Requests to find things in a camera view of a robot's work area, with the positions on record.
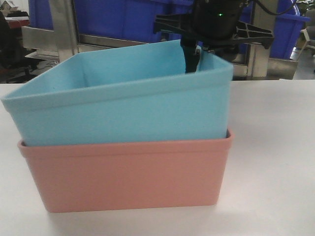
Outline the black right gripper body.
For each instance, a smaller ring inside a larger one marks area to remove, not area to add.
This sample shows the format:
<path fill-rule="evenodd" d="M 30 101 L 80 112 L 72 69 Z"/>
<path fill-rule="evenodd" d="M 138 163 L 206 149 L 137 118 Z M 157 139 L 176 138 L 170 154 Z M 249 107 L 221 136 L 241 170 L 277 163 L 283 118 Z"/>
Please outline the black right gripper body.
<path fill-rule="evenodd" d="M 207 48 L 226 48 L 239 44 L 258 44 L 269 49 L 274 35 L 271 30 L 240 21 L 247 0 L 195 0 L 186 14 L 157 15 L 153 32 L 179 34 L 183 48 L 198 42 Z"/>

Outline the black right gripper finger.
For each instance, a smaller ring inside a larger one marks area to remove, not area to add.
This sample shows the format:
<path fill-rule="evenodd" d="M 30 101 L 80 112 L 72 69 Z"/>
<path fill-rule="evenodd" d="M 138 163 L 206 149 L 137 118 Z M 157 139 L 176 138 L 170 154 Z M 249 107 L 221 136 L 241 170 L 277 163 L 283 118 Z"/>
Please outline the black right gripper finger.
<path fill-rule="evenodd" d="M 200 50 L 196 45 L 192 47 L 182 45 L 181 47 L 185 58 L 185 73 L 194 73 L 200 61 Z"/>

